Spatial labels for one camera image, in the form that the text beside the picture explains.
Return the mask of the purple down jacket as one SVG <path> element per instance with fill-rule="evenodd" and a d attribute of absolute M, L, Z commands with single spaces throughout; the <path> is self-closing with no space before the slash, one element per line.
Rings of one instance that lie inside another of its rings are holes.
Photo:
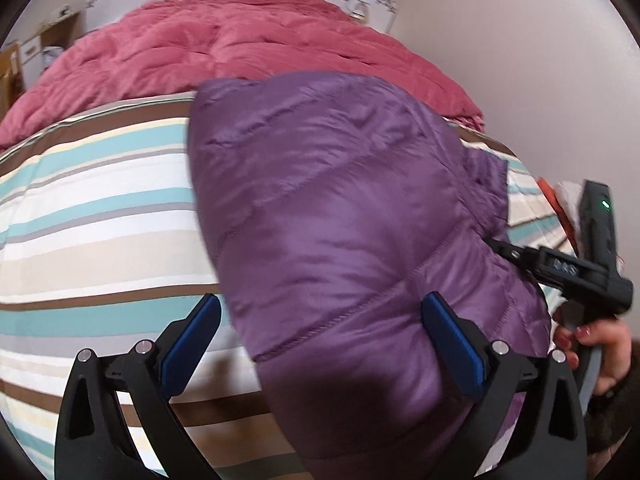
<path fill-rule="evenodd" d="M 506 162 L 374 78 L 214 79 L 192 103 L 198 222 L 231 322 L 288 442 L 317 479 L 421 479 L 469 405 L 420 321 L 440 292 L 544 356 L 544 295 L 504 240 Z"/>

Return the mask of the pink red quilt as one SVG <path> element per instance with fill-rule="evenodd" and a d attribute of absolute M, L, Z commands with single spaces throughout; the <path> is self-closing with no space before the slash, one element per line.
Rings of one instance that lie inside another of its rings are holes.
<path fill-rule="evenodd" d="M 1 147 L 108 103 L 299 70 L 382 78 L 442 116 L 484 127 L 460 84 L 326 0 L 155 0 L 76 40 L 2 119 Z"/>

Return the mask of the striped bed sheet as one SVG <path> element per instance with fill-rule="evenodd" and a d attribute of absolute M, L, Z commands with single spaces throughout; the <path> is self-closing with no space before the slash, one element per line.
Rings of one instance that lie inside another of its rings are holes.
<path fill-rule="evenodd" d="M 77 353 L 125 353 L 219 292 L 186 163 L 194 93 L 87 110 L 1 154 L 1 416 L 46 479 Z M 572 254 L 525 166 L 488 136 L 449 125 L 468 148 L 508 162 L 511 243 Z M 224 312 L 171 402 L 221 478 L 312 479 L 259 390 Z"/>

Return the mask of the wooden desk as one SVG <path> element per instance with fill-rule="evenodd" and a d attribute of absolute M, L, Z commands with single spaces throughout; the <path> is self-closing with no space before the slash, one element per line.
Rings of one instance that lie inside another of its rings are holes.
<path fill-rule="evenodd" d="M 82 12 L 67 10 L 29 40 L 14 42 L 1 50 L 1 117 L 81 36 L 83 28 Z"/>

